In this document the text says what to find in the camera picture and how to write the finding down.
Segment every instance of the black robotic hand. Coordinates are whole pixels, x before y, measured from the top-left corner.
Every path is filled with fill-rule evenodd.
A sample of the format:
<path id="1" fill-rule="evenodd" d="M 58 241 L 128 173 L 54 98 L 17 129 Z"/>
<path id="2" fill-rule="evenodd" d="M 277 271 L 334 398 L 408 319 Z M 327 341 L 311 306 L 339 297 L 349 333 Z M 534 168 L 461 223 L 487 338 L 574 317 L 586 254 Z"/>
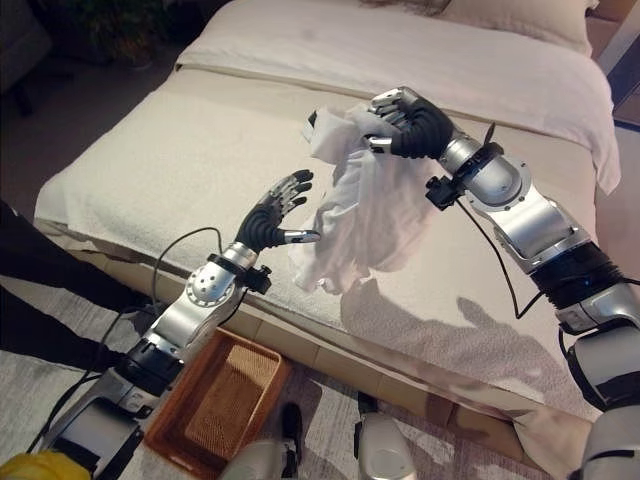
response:
<path id="1" fill-rule="evenodd" d="M 442 110 L 408 87 L 374 97 L 369 111 L 399 129 L 392 138 L 370 137 L 369 146 L 375 153 L 438 159 L 455 128 Z"/>
<path id="2" fill-rule="evenodd" d="M 288 243 L 320 240 L 320 234 L 313 230 L 278 228 L 287 213 L 307 201 L 306 197 L 298 195 L 311 189 L 312 178 L 313 173 L 309 170 L 299 170 L 271 187 L 245 217 L 236 235 L 236 242 L 260 253 L 265 248 Z"/>

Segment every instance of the yellow object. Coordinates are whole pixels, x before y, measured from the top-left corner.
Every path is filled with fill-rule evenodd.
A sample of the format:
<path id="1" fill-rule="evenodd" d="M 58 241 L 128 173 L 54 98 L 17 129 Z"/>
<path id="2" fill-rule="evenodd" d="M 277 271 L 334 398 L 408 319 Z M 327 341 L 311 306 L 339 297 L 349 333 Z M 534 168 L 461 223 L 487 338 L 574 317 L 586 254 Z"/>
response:
<path id="1" fill-rule="evenodd" d="M 89 472 L 62 453 L 21 453 L 0 466 L 0 480 L 90 480 Z"/>

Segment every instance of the woven basket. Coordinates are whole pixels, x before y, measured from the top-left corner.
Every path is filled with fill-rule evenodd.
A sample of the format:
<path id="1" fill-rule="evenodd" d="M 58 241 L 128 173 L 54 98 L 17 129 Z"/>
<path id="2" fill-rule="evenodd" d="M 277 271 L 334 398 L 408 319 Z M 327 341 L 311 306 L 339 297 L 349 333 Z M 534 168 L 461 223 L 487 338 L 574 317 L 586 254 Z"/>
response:
<path id="1" fill-rule="evenodd" d="M 255 440 L 289 375 L 277 352 L 218 329 L 146 434 L 161 456 L 215 479 Z"/>

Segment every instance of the black cable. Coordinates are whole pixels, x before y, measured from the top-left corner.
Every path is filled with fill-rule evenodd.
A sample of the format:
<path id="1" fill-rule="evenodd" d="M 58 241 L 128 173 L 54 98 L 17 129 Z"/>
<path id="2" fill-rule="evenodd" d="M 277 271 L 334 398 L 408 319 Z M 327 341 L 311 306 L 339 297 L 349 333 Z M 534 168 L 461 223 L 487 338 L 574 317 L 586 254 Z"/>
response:
<path id="1" fill-rule="evenodd" d="M 569 354 L 567 353 L 567 347 L 564 345 L 564 332 L 562 328 L 558 328 L 558 344 L 560 345 L 560 351 L 562 352 L 562 356 L 566 359 Z"/>
<path id="2" fill-rule="evenodd" d="M 175 239 L 173 242 L 169 244 L 167 248 L 164 249 L 164 251 L 160 254 L 158 259 L 156 260 L 156 263 L 153 266 L 153 275 L 151 277 L 151 301 L 153 302 L 153 312 L 156 314 L 156 318 L 160 316 L 160 311 L 158 310 L 158 301 L 156 296 L 156 284 L 158 282 L 158 270 L 160 269 L 160 262 L 162 262 L 162 259 L 167 254 L 167 252 L 171 250 L 177 243 L 181 242 L 187 237 L 190 237 L 191 235 L 204 232 L 205 230 L 213 230 L 214 232 L 216 232 L 216 234 L 218 235 L 218 253 L 222 254 L 222 234 L 220 233 L 220 230 L 218 230 L 215 227 L 202 227 L 196 230 L 192 230 L 189 233 L 185 233 L 181 237 Z"/>
<path id="3" fill-rule="evenodd" d="M 36 437 L 31 442 L 31 445 L 29 445 L 29 448 L 27 449 L 27 453 L 31 453 L 33 451 L 33 449 L 35 448 L 35 446 L 38 444 L 38 441 L 44 435 L 47 434 L 47 432 L 51 428 L 51 424 L 53 423 L 53 420 L 55 419 L 56 415 L 58 415 L 58 413 L 60 412 L 62 407 L 64 407 L 65 403 L 67 403 L 69 398 L 71 398 L 71 396 L 78 390 L 80 385 L 82 385 L 83 383 L 88 382 L 89 378 L 93 378 L 94 380 L 97 379 L 97 378 L 100 378 L 101 375 L 94 375 L 93 377 L 89 377 L 89 374 L 93 371 L 93 369 L 96 367 L 96 365 L 100 361 L 100 357 L 101 357 L 102 353 L 104 352 L 104 349 L 106 348 L 105 343 L 107 341 L 107 337 L 113 331 L 113 329 L 115 328 L 116 324 L 118 323 L 118 320 L 120 320 L 122 315 L 124 315 L 126 313 L 135 312 L 135 311 L 144 312 L 144 310 L 142 310 L 140 308 L 137 308 L 137 307 L 126 307 L 126 308 L 122 309 L 122 311 L 120 313 L 118 313 L 118 315 L 116 315 L 116 318 L 114 318 L 112 320 L 111 324 L 109 325 L 109 328 L 107 328 L 107 330 L 104 332 L 104 335 L 102 335 L 102 338 L 100 339 L 100 342 L 99 342 L 99 345 L 98 345 L 98 349 L 96 351 L 96 356 L 95 356 L 95 358 L 93 360 L 93 363 L 91 364 L 91 367 L 89 367 L 87 370 L 85 370 L 84 373 L 82 374 L 82 376 L 80 377 L 80 379 L 76 383 L 71 385 L 60 396 L 60 398 L 58 398 L 58 401 L 55 403 L 55 405 L 51 409 L 51 412 L 49 413 L 49 416 L 47 417 L 47 420 L 45 421 L 44 425 L 42 426 L 42 428 L 40 429 L 40 431 L 38 432 Z"/>
<path id="4" fill-rule="evenodd" d="M 491 238 L 489 238 L 489 235 L 487 235 L 487 233 L 484 231 L 484 228 L 482 228 L 482 225 L 480 225 L 478 223 L 478 221 L 473 217 L 473 215 L 471 215 L 471 212 L 469 212 L 469 210 L 467 210 L 464 207 L 464 205 L 462 205 L 460 200 L 456 200 L 456 203 L 462 209 L 462 211 L 467 215 L 467 217 L 469 217 L 469 219 L 473 222 L 473 224 L 477 227 L 477 229 L 480 230 L 480 233 L 482 233 L 482 236 L 485 238 L 485 240 L 491 246 L 491 249 L 493 250 L 493 253 L 496 254 L 496 257 L 498 257 L 498 263 L 500 264 L 500 269 L 502 270 L 502 274 L 504 275 L 504 279 L 507 282 L 507 288 L 509 289 L 509 294 L 511 295 L 511 301 L 513 302 L 513 313 L 516 316 L 516 318 L 518 320 L 520 320 L 531 309 L 531 307 L 533 307 L 533 305 L 535 305 L 535 303 L 538 300 L 540 300 L 540 297 L 542 297 L 542 295 L 544 295 L 544 293 L 543 292 L 538 292 L 529 301 L 529 303 L 527 303 L 526 307 L 524 307 L 524 309 L 521 312 L 518 312 L 518 300 L 516 298 L 516 292 L 513 289 L 513 284 L 511 283 L 511 278 L 509 278 L 509 273 L 507 272 L 507 267 L 504 264 L 504 260 L 502 260 L 502 255 L 500 255 L 500 252 L 498 251 L 498 248 L 495 246 L 495 244 L 493 243 Z"/>
<path id="5" fill-rule="evenodd" d="M 240 297 L 240 300 L 238 301 L 238 303 L 236 304 L 236 306 L 233 308 L 233 311 L 227 316 L 227 318 L 225 318 L 222 322 L 220 322 L 218 324 L 218 327 L 221 327 L 222 325 L 224 325 L 225 323 L 227 323 L 229 320 L 231 320 L 231 317 L 233 317 L 236 312 L 238 311 L 238 309 L 240 308 L 240 304 L 244 301 L 244 297 L 247 294 L 247 291 L 249 289 L 245 288 L 244 292 L 242 292 L 242 296 Z"/>

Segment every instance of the robotic arm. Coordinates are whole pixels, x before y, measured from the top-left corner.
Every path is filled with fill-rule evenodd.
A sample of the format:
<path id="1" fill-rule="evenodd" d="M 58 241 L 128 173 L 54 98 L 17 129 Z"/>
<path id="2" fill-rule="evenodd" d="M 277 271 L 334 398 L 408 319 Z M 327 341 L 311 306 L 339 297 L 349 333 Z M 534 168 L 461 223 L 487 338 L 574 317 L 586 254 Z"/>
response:
<path id="1" fill-rule="evenodd" d="M 490 141 L 493 127 L 480 143 L 406 87 L 375 97 L 369 110 L 398 127 L 392 138 L 370 137 L 370 148 L 436 159 L 451 177 L 430 179 L 427 198 L 444 210 L 466 195 L 555 306 L 562 330 L 586 334 L 569 348 L 567 362 L 585 400 L 604 413 L 573 478 L 640 478 L 640 301 L 617 267 L 538 192 L 524 162 Z"/>
<path id="2" fill-rule="evenodd" d="M 40 451 L 65 454 L 93 478 L 116 479 L 143 438 L 148 417 L 184 365 L 242 300 L 244 288 L 264 294 L 270 270 L 253 268 L 264 248 L 317 241 L 314 231 L 278 228 L 305 203 L 313 174 L 295 172 L 267 192 L 244 219 L 234 243 L 189 275 L 180 297 L 117 367 L 109 369 L 49 430 Z"/>

